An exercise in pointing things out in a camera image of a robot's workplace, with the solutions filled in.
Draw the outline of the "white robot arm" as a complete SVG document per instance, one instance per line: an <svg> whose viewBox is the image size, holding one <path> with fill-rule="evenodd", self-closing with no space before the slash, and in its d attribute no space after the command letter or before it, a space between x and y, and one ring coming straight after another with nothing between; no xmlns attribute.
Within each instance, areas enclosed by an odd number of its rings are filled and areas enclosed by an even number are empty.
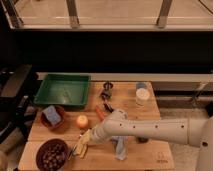
<svg viewBox="0 0 213 171"><path fill-rule="evenodd" d="M84 144L102 143L112 136L135 136L198 147L196 171L213 171L213 116L129 120L126 111L116 109L82 135Z"/></svg>

